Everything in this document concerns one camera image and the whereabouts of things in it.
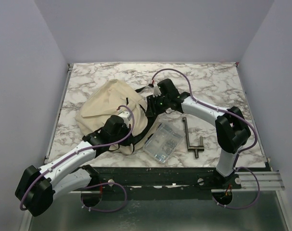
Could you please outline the cream canvas backpack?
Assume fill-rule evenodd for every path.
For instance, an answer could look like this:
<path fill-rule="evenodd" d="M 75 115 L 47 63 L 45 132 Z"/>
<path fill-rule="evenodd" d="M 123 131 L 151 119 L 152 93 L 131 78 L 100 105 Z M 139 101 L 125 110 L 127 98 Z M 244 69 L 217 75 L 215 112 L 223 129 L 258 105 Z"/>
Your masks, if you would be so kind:
<path fill-rule="evenodd" d="M 159 127 L 156 117 L 147 117 L 147 104 L 142 96 L 119 79 L 107 81 L 99 90 L 79 109 L 75 120 L 83 135 L 88 135 L 103 127 L 107 119 L 117 115 L 117 108 L 126 105 L 133 112 L 135 125 L 132 132 L 133 144 L 120 145 L 119 151 L 131 155 L 135 150 L 143 147 L 147 139 L 153 135 Z"/>

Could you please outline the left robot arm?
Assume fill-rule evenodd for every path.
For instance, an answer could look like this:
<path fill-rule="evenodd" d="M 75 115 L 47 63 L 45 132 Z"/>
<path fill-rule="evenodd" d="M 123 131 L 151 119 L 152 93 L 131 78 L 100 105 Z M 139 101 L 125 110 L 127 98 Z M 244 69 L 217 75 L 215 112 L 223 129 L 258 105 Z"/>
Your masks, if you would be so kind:
<path fill-rule="evenodd" d="M 119 145 L 130 137 L 135 118 L 129 112 L 112 115 L 103 127 L 84 136 L 79 145 L 39 168 L 28 167 L 15 191 L 20 209 L 33 216 L 44 213 L 57 197 L 77 189 L 94 190 L 106 185 L 84 163 Z"/>

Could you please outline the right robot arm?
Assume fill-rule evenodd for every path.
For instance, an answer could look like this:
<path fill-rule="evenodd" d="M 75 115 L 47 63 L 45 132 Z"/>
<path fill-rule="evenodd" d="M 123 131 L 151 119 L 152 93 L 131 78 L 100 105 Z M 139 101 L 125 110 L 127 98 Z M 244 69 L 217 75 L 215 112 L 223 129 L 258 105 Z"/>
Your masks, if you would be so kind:
<path fill-rule="evenodd" d="M 244 119 L 238 107 L 227 109 L 214 106 L 195 98 L 191 87 L 189 90 L 189 92 L 180 93 L 172 80 L 160 81 L 154 87 L 153 94 L 146 97 L 146 116 L 156 117 L 167 109 L 172 109 L 213 125 L 221 148 L 216 166 L 218 174 L 213 176 L 213 183 L 216 187 L 223 189 L 230 184 L 230 175 L 234 172 L 240 151 L 251 136 L 249 123 Z"/>

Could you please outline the clear plastic parts box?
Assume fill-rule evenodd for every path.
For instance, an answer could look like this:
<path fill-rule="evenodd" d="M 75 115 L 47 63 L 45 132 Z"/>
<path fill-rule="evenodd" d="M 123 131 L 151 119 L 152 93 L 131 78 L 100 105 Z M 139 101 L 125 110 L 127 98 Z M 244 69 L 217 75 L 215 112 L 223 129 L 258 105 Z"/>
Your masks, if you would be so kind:
<path fill-rule="evenodd" d="M 165 163 L 184 139 L 185 133 L 171 123 L 161 123 L 148 138 L 143 151 L 159 163 Z"/>

